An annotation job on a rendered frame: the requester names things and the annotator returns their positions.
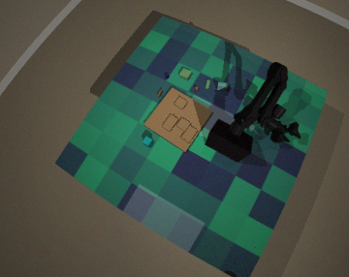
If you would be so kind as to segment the teal cube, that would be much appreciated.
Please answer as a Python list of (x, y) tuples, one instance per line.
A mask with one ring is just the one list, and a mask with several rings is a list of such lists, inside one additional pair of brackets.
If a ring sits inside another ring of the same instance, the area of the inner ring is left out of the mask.
[(153, 140), (147, 136), (145, 136), (144, 140), (143, 140), (143, 144), (150, 147), (150, 145), (153, 143)]

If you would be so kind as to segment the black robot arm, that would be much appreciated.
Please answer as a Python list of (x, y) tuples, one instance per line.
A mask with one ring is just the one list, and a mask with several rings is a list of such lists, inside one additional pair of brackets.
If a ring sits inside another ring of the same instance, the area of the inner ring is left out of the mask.
[[(277, 126), (276, 119), (280, 119), (282, 114), (287, 111), (287, 109), (283, 108), (281, 105), (276, 104), (283, 90), (287, 88), (287, 73), (286, 66), (278, 62), (270, 64), (267, 72), (267, 79), (263, 83), (262, 88), (257, 92), (254, 100), (241, 112), (234, 114), (236, 120), (230, 125), (228, 130), (229, 133), (239, 138), (244, 128), (249, 128), (256, 121), (258, 121), (262, 127), (266, 126), (274, 129)], [(268, 94), (270, 95), (268, 96)], [(266, 97), (268, 97), (266, 103), (261, 106), (266, 100)], [(272, 141), (277, 143), (283, 142), (285, 131), (279, 129), (275, 130), (277, 131), (273, 132)]]

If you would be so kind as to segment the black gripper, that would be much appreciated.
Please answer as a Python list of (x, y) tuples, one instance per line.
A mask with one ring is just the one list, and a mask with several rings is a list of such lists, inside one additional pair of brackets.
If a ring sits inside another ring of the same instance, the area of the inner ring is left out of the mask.
[[(295, 137), (297, 137), (299, 139), (301, 138), (301, 136), (299, 134), (299, 131), (298, 131), (298, 129), (299, 129), (299, 123), (298, 122), (294, 122), (294, 123), (290, 124), (289, 128), (286, 128), (286, 127), (287, 127), (286, 125), (283, 126), (281, 124), (280, 120), (277, 121), (277, 126), (274, 129), (272, 129), (272, 131), (271, 131), (271, 137), (270, 137), (271, 141), (272, 141), (273, 132), (277, 131), (275, 129), (284, 130), (285, 133), (289, 132), (289, 134), (291, 136), (295, 136)], [(284, 136), (284, 140), (283, 141), (289, 142), (289, 139)]]

